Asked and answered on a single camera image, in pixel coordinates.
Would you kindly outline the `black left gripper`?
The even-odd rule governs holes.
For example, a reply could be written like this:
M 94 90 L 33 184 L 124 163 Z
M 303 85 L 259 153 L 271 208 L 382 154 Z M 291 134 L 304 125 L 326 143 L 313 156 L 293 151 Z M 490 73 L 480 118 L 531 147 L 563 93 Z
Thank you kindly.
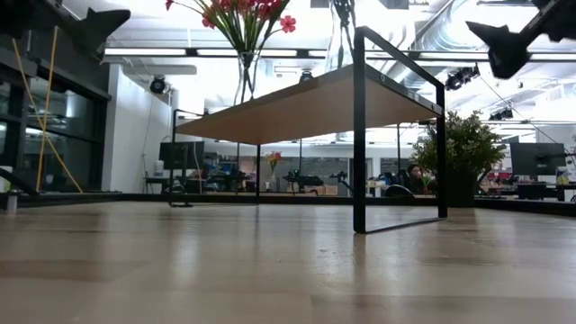
M 26 31 L 47 31 L 51 27 L 70 28 L 72 44 L 78 52 L 95 57 L 103 55 L 106 38 L 131 18 L 126 9 L 97 12 L 87 9 L 79 21 L 63 6 L 63 0 L 0 0 L 0 34 L 20 39 Z

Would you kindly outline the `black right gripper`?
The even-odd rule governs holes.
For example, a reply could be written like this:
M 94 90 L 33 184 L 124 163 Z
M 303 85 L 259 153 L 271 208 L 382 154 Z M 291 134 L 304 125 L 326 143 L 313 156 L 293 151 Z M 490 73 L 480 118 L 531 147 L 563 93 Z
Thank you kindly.
M 547 34 L 552 42 L 576 41 L 576 0 L 560 0 L 546 22 L 530 22 L 520 32 L 512 32 L 507 25 L 495 27 L 478 22 L 466 22 L 466 25 L 490 47 L 492 74 L 499 79 L 510 79 L 531 59 L 527 46 L 541 33 Z

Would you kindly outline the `red artificial flower bunch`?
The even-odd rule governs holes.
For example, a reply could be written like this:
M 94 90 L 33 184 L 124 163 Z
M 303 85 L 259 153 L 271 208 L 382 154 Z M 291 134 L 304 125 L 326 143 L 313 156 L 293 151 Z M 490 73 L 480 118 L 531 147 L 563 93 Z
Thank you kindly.
M 182 6 L 198 13 L 202 25 L 219 31 L 239 53 L 250 52 L 255 35 L 256 0 L 165 0 L 165 8 Z

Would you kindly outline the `wooden shelf with black frame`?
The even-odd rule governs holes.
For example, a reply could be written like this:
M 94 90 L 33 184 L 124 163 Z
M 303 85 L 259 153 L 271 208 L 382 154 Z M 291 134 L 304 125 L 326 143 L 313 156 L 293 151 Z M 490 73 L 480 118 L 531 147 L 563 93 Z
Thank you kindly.
M 430 83 L 436 90 L 435 100 L 429 101 L 369 66 L 365 58 L 368 41 Z M 352 64 L 198 120 L 176 124 L 173 133 L 261 147 L 285 140 L 352 131 L 353 230 L 365 234 L 368 231 L 365 215 L 367 129 L 429 119 L 436 121 L 436 217 L 443 220 L 448 215 L 445 87 L 367 26 L 355 29 Z

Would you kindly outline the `black ceiling spotlight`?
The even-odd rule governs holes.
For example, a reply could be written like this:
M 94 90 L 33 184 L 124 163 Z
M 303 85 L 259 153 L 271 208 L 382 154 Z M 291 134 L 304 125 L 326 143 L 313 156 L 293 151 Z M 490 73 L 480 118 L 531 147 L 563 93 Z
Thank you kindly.
M 476 77 L 481 75 L 479 67 L 475 64 L 473 67 L 459 67 L 457 70 L 451 71 L 447 75 L 445 81 L 446 91 L 456 91 L 462 86 L 470 83 Z
M 505 107 L 491 112 L 489 116 L 489 121 L 500 122 L 505 120 L 511 120 L 513 118 L 514 118 L 513 109 L 510 107 Z

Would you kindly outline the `long white light strip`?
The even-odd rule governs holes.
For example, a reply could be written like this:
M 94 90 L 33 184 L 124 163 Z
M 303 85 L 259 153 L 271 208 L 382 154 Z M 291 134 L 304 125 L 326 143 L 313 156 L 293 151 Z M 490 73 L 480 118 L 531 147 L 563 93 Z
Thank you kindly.
M 318 49 L 263 49 L 260 56 L 263 58 L 297 58 L 297 59 L 324 59 L 325 50 Z M 234 49 L 222 48 L 109 48 L 104 51 L 107 58 L 111 57 L 151 57 L 151 58 L 233 58 L 237 52 Z M 405 50 L 403 54 L 413 60 L 426 61 L 462 61 L 487 62 L 488 54 L 477 51 L 414 51 Z M 574 52 L 532 52 L 529 62 L 576 62 Z

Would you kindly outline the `green potted plant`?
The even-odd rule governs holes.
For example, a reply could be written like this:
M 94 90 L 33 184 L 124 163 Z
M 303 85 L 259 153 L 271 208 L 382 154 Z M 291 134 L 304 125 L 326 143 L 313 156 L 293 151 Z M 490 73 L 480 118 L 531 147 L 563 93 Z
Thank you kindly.
M 473 112 L 462 117 L 449 112 L 445 117 L 446 205 L 472 208 L 478 176 L 490 171 L 505 157 L 505 146 L 491 127 Z

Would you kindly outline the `dark grey computer monitor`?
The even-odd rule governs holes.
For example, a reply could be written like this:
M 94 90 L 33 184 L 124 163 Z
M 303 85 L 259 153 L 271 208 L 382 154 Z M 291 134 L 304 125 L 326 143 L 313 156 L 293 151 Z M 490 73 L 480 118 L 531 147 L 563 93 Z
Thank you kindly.
M 554 176 L 558 167 L 566 166 L 560 143 L 511 143 L 510 155 L 516 176 Z

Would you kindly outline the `black computer monitor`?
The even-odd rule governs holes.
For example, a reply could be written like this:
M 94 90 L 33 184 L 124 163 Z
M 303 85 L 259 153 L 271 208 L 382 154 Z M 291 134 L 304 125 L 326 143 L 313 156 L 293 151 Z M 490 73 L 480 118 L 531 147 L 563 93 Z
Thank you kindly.
M 203 165 L 203 141 L 163 142 L 159 159 L 166 170 L 197 169 Z

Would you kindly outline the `person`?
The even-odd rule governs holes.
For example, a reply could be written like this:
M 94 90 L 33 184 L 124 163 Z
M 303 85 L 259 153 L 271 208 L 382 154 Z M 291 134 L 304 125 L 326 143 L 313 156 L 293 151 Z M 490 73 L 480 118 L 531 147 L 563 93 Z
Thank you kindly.
M 407 168 L 409 181 L 408 188 L 413 194 L 431 194 L 433 177 L 427 174 L 423 169 L 416 165 L 411 164 Z

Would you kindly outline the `distant colourful flower bouquet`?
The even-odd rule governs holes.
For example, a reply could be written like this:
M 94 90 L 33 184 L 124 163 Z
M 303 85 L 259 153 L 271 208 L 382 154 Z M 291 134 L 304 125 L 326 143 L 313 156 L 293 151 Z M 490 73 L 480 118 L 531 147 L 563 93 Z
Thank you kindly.
M 270 167 L 270 175 L 268 180 L 265 182 L 265 188 L 268 192 L 270 192 L 272 190 L 272 184 L 275 182 L 276 166 L 283 159 L 283 157 L 281 151 L 271 151 L 265 157 Z

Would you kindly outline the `black aluminium table frame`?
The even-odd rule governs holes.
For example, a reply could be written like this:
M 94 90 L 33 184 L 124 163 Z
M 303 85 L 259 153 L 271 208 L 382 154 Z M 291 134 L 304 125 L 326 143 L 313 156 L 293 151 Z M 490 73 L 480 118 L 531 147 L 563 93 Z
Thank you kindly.
M 351 205 L 351 197 L 307 195 L 198 195 L 198 194 L 144 194 L 144 193 L 45 193 L 36 197 L 22 195 L 18 198 L 22 208 L 69 205 L 81 203 L 144 202 L 144 203 L 214 203 L 214 204 L 297 204 L 297 205 Z M 478 198 L 474 208 L 507 212 L 548 214 L 576 219 L 576 203 L 544 202 L 529 200 L 504 200 Z

